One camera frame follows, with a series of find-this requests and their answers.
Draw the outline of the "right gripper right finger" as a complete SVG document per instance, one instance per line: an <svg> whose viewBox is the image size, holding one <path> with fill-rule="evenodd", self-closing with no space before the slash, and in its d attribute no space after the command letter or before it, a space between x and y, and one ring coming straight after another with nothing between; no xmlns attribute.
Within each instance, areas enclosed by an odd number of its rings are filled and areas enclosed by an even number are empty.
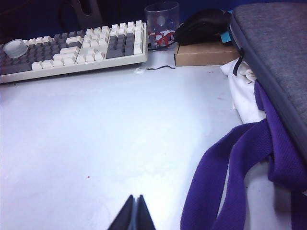
<svg viewBox="0 0 307 230"><path fill-rule="evenodd" d="M143 195L140 195L137 200L137 229L156 230Z"/></svg>

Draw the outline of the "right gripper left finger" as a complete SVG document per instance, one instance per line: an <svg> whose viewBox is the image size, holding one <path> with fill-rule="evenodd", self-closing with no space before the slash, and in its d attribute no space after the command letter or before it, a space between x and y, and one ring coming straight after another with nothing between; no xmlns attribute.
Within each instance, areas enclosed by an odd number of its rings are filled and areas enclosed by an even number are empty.
<svg viewBox="0 0 307 230"><path fill-rule="evenodd" d="M135 230L136 229L136 203L133 195L130 195L118 212L108 230Z"/></svg>

